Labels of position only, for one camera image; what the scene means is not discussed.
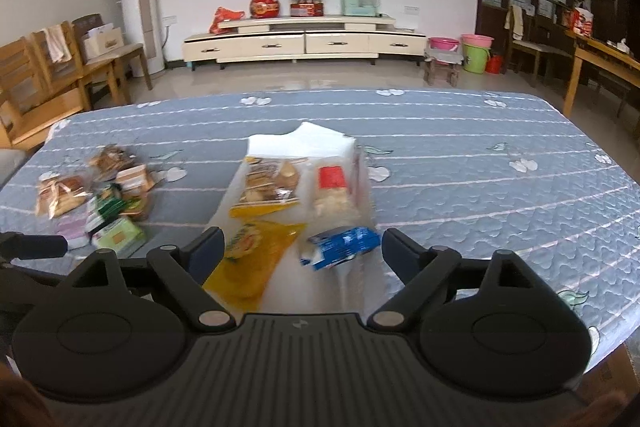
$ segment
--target plastic bucket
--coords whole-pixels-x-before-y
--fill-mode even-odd
[[[498,74],[500,73],[501,68],[502,68],[502,57],[500,55],[494,55],[487,61],[486,68],[484,68],[484,70],[487,73]]]
[[[484,73],[487,60],[489,59],[489,50],[479,46],[471,46],[465,44],[465,70],[471,73]]]
[[[460,41],[449,39],[448,37],[431,37],[429,47],[434,50],[446,50],[453,52],[460,45]]]
[[[485,35],[475,35],[472,33],[466,33],[462,35],[462,42],[469,46],[476,46],[477,48],[490,48],[494,38],[487,37]]]

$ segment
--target green bucket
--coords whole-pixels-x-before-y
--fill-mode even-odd
[[[484,73],[489,60],[489,49],[465,44],[465,70],[471,73]]]

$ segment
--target white towel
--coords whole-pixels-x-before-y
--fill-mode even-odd
[[[47,39],[47,48],[49,48],[49,57],[53,63],[68,62],[71,60],[71,52],[69,46],[66,45],[65,34],[62,26],[50,26],[43,28],[44,36]]]
[[[511,14],[513,13],[513,28],[511,28]],[[521,41],[524,35],[524,25],[522,23],[522,7],[512,4],[507,12],[507,20],[504,22],[504,29],[513,30],[513,39]]]

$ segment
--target bed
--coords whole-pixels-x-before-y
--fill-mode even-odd
[[[287,133],[305,120],[366,147],[381,230],[396,227],[466,257],[519,253],[590,328],[591,365],[640,325],[639,187],[551,105],[526,94],[279,91],[80,114],[2,189],[0,227],[53,233],[51,221],[33,214],[38,177],[81,168],[117,143],[155,171],[186,172],[154,189],[143,223],[148,247],[184,245],[215,212],[246,137]],[[65,273],[86,254],[38,266]],[[389,284],[390,293],[400,287],[392,275]]]

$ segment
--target small stool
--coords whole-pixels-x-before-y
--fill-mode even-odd
[[[464,62],[465,57],[460,52],[428,48],[424,52],[424,81],[427,84],[433,84],[436,66],[440,66],[449,70],[447,82],[451,84],[451,87],[456,87],[460,66]]]

